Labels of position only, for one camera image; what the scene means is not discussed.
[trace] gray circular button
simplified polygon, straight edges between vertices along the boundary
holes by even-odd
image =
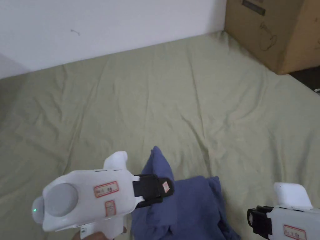
[[[44,209],[54,217],[63,217],[78,203],[77,190],[68,183],[54,186],[44,197]]]

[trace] handwritten label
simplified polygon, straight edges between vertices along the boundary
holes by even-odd
[[[117,182],[110,182],[94,187],[93,191],[96,197],[102,197],[119,191],[119,186]]]
[[[170,187],[167,183],[167,181],[164,182],[164,184],[162,184],[164,192],[167,193],[170,190]]]
[[[288,226],[288,225],[284,225],[283,231],[287,237],[297,239],[297,240],[307,240],[307,235],[306,235],[305,230],[295,228],[292,226]]]
[[[114,201],[108,201],[104,204],[106,208],[106,217],[114,216],[116,215],[116,204]]]

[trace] bed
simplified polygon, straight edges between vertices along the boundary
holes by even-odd
[[[154,145],[176,180],[220,177],[243,239],[260,239],[246,212],[276,204],[274,182],[303,184],[320,206],[320,97],[225,32],[2,79],[0,106],[3,239],[71,239],[75,229],[45,233],[33,222],[43,187],[119,150],[139,174]]]

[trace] label sticker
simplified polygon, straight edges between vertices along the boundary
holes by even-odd
[[[297,240],[307,240],[307,235],[306,235],[305,230],[295,228],[292,226],[288,226],[288,225],[284,225],[283,231],[287,237],[297,239]]]
[[[114,216],[116,214],[116,205],[113,200],[106,202],[104,206],[106,208],[106,217]]]
[[[261,16],[264,16],[266,14],[266,10],[264,8],[259,7],[256,4],[249,2],[248,0],[243,0],[242,5],[251,9],[252,11],[255,11],[256,13],[260,14]]]
[[[164,184],[162,184],[164,192],[167,193],[170,190],[170,187],[167,183],[167,181],[164,182]]]
[[[96,197],[102,197],[119,191],[119,186],[117,182],[110,182],[94,187],[93,191]]]

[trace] blue cloth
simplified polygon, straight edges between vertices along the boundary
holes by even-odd
[[[218,177],[174,181],[170,165],[158,147],[151,151],[142,174],[170,178],[175,192],[162,203],[132,212],[131,232],[136,240],[240,239],[227,222]]]

